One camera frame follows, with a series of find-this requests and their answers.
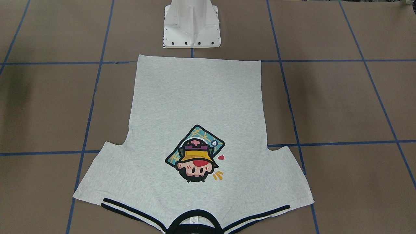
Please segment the clothing tag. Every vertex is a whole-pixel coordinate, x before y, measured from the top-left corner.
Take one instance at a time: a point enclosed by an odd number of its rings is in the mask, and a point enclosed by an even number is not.
[[[190,218],[190,223],[191,224],[198,224],[198,216],[191,217]]]

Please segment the heather gray fabric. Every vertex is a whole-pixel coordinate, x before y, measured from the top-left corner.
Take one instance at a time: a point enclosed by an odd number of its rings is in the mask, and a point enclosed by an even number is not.
[[[125,212],[163,233],[155,220],[168,228],[193,209],[211,213],[222,228],[234,223],[225,230],[229,233],[313,203],[289,148],[267,148],[260,80],[260,61],[140,55],[127,139],[123,145],[105,143],[74,197]],[[165,161],[195,125],[225,143],[212,158],[218,168],[204,182],[187,182]],[[212,148],[216,144],[202,135],[198,139]],[[198,223],[213,227],[203,217]]]

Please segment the cartoon graphic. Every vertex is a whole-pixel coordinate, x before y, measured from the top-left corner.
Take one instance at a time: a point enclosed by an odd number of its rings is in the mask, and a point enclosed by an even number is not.
[[[195,125],[165,162],[178,170],[188,182],[205,182],[206,177],[218,168],[214,157],[224,146],[222,140],[201,126]],[[223,179],[222,172],[217,171],[215,174],[220,180]]]

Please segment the brown surface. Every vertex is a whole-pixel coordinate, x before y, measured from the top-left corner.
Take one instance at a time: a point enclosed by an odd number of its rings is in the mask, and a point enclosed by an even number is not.
[[[361,59],[337,2],[269,2],[283,60]],[[26,3],[0,0],[1,62]],[[190,57],[190,49],[162,48],[168,4],[115,1],[104,61],[136,61],[139,54]],[[278,59],[266,0],[213,4],[219,10],[222,45],[195,49],[194,57]],[[414,60],[367,64],[398,140],[407,142],[400,146],[415,173],[416,16],[401,2],[342,6],[365,59]],[[76,63],[2,64],[1,233],[66,233],[85,133],[86,150],[100,150],[105,141],[122,144],[126,138],[136,63],[99,65],[110,10],[111,1],[29,4],[6,62]],[[316,233],[314,216],[321,234],[414,233],[414,181],[364,63],[284,61],[282,68],[285,79],[280,63],[262,63],[268,144],[275,146],[271,149],[289,144],[302,166],[286,81],[315,212],[303,207],[241,233]],[[95,156],[84,154],[81,179]],[[82,201],[75,202],[70,221],[69,233],[75,234],[160,233]]]

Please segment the white machine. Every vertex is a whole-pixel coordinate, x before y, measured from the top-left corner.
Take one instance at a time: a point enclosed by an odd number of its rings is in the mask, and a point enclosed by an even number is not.
[[[218,8],[210,0],[172,0],[165,7],[163,47],[209,48],[221,45]]]

